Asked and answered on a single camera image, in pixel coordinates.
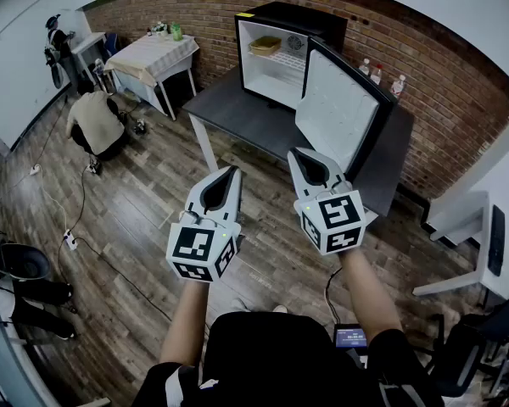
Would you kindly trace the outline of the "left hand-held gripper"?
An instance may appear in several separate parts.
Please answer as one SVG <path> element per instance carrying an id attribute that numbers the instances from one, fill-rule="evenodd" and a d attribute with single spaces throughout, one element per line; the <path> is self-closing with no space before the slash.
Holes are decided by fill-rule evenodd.
<path id="1" fill-rule="evenodd" d="M 166 261 L 182 279 L 210 283 L 221 279 L 238 254 L 242 172 L 227 166 L 190 190 L 186 211 L 170 228 Z"/>

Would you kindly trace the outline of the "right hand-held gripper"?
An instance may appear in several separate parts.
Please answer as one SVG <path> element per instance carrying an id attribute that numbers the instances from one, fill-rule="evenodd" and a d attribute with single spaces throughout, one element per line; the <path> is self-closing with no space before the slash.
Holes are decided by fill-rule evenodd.
<path id="1" fill-rule="evenodd" d="M 318 252 L 329 255 L 359 246 L 366 213 L 358 191 L 336 191 L 352 189 L 338 164 L 307 148 L 291 148 L 287 160 L 300 227 Z"/>

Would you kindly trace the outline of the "yellow tray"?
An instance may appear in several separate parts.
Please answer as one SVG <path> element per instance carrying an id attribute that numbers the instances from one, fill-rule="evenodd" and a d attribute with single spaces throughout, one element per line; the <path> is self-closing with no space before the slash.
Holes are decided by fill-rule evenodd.
<path id="1" fill-rule="evenodd" d="M 249 44 L 249 51 L 257 56 L 270 56 L 281 48 L 282 39 L 274 36 L 263 36 Z"/>

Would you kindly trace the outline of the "black mini fridge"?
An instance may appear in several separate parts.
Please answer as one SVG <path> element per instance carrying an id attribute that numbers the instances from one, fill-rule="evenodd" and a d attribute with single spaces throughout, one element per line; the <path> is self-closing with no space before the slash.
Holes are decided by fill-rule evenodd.
<path id="1" fill-rule="evenodd" d="M 234 19 L 242 88 L 294 111 L 309 144 L 353 181 L 396 101 L 344 58 L 346 19 L 280 2 Z M 305 71 L 250 55 L 249 44 L 263 36 L 281 38 L 279 50 L 305 57 Z"/>

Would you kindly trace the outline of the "person's left forearm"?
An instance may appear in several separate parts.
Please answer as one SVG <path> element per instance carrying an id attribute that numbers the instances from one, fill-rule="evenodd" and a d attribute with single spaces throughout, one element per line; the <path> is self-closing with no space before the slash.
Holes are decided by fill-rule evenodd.
<path id="1" fill-rule="evenodd" d="M 205 336 L 209 283 L 186 281 L 160 353 L 161 363 L 199 364 Z"/>

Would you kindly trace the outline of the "person's right forearm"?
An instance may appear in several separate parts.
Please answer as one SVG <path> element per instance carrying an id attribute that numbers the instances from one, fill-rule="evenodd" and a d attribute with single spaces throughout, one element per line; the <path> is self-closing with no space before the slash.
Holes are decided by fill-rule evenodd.
<path id="1" fill-rule="evenodd" d="M 355 317 L 366 334 L 367 342 L 387 330 L 401 331 L 398 310 L 361 250 L 353 248 L 338 256 Z"/>

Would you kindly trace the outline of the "dark grey table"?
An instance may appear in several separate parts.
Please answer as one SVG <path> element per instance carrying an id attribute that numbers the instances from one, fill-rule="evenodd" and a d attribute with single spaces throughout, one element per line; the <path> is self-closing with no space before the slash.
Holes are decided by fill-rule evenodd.
<path id="1" fill-rule="evenodd" d="M 246 93 L 240 71 L 229 70 L 210 87 L 187 102 L 183 109 L 202 124 L 210 124 L 285 162 L 290 148 L 310 144 L 294 123 L 294 114 L 271 109 L 268 102 Z M 394 108 L 385 127 L 352 181 L 364 204 L 385 216 L 397 192 L 417 204 L 422 198 L 400 183 L 410 145 L 414 117 L 401 106 Z"/>

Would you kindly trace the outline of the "white desk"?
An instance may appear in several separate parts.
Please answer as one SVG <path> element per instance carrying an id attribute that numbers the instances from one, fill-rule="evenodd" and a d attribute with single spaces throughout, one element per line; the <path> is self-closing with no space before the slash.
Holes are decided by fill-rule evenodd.
<path id="1" fill-rule="evenodd" d="M 495 276 L 488 269 L 489 237 L 492 207 L 498 206 L 506 216 L 506 240 L 501 275 Z M 476 267 L 460 276 L 415 287 L 415 296 L 447 292 L 461 287 L 480 284 L 503 299 L 509 299 L 509 212 L 504 204 L 486 191 L 470 192 L 443 211 L 442 224 L 436 228 L 430 239 L 439 239 L 457 234 L 459 243 L 480 235 Z"/>

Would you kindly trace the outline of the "person's black shirt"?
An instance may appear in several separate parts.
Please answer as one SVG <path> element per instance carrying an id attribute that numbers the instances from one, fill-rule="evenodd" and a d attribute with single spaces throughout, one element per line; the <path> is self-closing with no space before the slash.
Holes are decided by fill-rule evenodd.
<path id="1" fill-rule="evenodd" d="M 379 333 L 361 369 L 307 316 L 233 312 L 204 366 L 153 366 L 131 407 L 445 407 L 403 332 Z"/>

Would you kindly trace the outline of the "small black screen device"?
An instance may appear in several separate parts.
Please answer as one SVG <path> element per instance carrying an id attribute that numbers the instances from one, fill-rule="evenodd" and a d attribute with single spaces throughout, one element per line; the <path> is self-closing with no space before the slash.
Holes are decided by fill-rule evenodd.
<path id="1" fill-rule="evenodd" d="M 359 324 L 336 324 L 333 341 L 336 348 L 366 348 L 366 334 Z"/>

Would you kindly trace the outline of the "black keyboard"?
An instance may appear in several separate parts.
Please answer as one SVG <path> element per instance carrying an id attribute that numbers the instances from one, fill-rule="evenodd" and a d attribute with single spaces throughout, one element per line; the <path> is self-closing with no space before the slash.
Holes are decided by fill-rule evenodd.
<path id="1" fill-rule="evenodd" d="M 506 216 L 496 205 L 492 207 L 488 269 L 495 276 L 501 275 L 506 240 Z"/>

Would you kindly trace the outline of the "black round seat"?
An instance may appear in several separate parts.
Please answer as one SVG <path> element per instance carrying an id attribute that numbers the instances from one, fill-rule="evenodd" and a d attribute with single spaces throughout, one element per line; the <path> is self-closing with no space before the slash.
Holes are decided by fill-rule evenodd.
<path id="1" fill-rule="evenodd" d="M 0 276 L 33 281 L 46 277 L 49 271 L 50 262 L 39 249 L 18 243 L 0 243 Z"/>

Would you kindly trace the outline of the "small white table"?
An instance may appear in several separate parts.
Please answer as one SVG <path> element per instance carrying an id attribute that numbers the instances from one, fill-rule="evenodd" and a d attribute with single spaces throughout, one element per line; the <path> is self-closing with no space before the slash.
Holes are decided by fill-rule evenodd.
<path id="1" fill-rule="evenodd" d="M 72 50 L 72 55 L 75 56 L 81 64 L 81 67 L 87 73 L 87 76 L 93 85 L 96 84 L 96 81 L 92 75 L 92 72 L 88 69 L 87 63 L 83 57 L 83 53 L 93 45 L 98 42 L 105 44 L 107 37 L 104 32 L 93 32 L 89 34 L 86 38 L 84 38 L 78 45 L 76 45 Z"/>

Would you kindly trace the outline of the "black office chair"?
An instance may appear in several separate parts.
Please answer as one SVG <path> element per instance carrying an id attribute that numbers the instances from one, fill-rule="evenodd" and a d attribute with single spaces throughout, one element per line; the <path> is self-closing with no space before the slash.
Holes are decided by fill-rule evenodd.
<path id="1" fill-rule="evenodd" d="M 462 316 L 448 334 L 445 334 L 443 315 L 432 315 L 430 319 L 438 325 L 437 337 L 431 350 L 421 351 L 430 356 L 426 369 L 440 394 L 448 398 L 461 397 L 479 371 L 495 379 L 491 387 L 495 389 L 509 365 L 509 299 L 486 315 Z M 491 345 L 495 347 L 493 355 L 497 355 L 500 348 L 508 347 L 498 367 L 483 362 Z"/>

